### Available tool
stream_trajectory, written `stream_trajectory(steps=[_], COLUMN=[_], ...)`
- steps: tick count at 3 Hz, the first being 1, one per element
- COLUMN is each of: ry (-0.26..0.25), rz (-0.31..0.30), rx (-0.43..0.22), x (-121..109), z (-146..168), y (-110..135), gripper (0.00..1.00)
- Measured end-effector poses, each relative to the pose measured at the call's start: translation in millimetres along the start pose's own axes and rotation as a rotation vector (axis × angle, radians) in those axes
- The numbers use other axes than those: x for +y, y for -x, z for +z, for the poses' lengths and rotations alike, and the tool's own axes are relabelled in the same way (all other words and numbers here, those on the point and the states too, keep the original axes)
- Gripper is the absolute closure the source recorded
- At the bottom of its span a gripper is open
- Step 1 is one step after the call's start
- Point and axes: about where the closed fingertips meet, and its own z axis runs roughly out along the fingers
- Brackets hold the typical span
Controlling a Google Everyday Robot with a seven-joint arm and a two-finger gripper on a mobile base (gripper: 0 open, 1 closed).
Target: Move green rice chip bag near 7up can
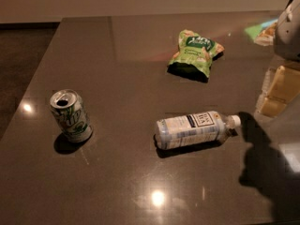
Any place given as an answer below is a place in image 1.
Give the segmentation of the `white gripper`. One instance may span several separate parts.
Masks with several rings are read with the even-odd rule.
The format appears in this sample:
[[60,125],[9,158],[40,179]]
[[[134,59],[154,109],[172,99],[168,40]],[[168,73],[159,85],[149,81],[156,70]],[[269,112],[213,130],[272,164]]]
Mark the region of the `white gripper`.
[[[290,0],[278,17],[274,51],[286,60],[300,60],[300,0]],[[256,110],[264,116],[277,117],[285,110],[284,103],[290,103],[299,93],[300,71],[280,66],[268,89],[267,97],[259,96]]]

